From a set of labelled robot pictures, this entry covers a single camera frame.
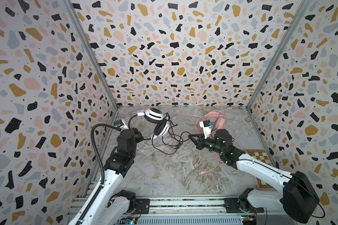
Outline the white black headphones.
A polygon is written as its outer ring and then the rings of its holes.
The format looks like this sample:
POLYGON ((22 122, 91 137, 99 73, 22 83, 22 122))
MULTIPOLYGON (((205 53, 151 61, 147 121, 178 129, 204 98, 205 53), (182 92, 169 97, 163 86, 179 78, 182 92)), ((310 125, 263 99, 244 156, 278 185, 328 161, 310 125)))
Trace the white black headphones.
POLYGON ((164 114, 156 108, 149 108, 144 111, 134 112, 132 115, 133 116, 128 122, 129 129, 131 129, 131 120, 140 116, 143 116, 148 122, 156 124, 153 136, 151 138, 145 138, 145 140, 155 140, 158 137, 163 137, 169 131, 169 116, 164 117, 164 114))

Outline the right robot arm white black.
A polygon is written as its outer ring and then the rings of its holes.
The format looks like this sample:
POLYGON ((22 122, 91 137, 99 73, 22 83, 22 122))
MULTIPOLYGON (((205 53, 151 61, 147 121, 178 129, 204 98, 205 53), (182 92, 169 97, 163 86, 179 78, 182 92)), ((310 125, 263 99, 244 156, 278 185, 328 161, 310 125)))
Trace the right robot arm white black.
POLYGON ((245 189, 237 200, 242 212, 253 212, 257 208, 272 209, 285 212, 298 223, 306 224, 320 206, 320 199, 304 173, 290 173, 255 159, 233 145, 233 138, 227 130, 218 130, 214 137, 204 134, 189 134, 188 137, 198 150, 218 153, 227 166, 249 173, 275 189, 245 189))

